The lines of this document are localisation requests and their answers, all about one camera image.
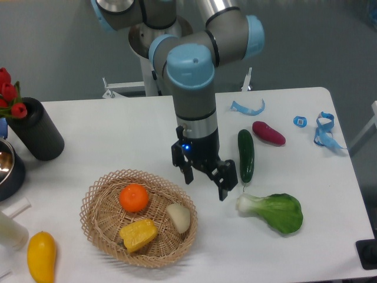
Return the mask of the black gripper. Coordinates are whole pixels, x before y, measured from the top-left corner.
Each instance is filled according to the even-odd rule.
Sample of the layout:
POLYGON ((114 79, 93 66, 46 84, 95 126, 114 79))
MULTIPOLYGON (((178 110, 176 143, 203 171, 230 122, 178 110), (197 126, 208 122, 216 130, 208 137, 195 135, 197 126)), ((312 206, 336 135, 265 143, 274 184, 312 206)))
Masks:
POLYGON ((179 167, 189 185, 194 177, 192 169, 205 173, 218 187, 219 200, 224 201, 228 192, 238 184, 236 165, 233 160, 219 157, 219 131, 202 138, 188 138, 184 127, 176 128, 178 141, 171 147, 172 162, 179 167))

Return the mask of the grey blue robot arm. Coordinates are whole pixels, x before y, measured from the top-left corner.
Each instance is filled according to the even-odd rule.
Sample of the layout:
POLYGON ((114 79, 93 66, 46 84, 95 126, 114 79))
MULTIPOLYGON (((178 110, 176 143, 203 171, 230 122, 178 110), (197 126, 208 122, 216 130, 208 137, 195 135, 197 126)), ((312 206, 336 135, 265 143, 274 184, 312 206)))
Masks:
POLYGON ((186 183, 193 181, 193 170, 205 173, 223 200, 238 180, 234 161, 219 157, 215 69, 260 53, 264 29, 256 16, 243 14, 236 1, 197 4, 205 23, 201 32, 193 32, 177 15, 176 1, 92 1, 104 28, 130 30, 130 47, 150 69, 144 79, 155 81, 173 98, 173 165, 186 183))

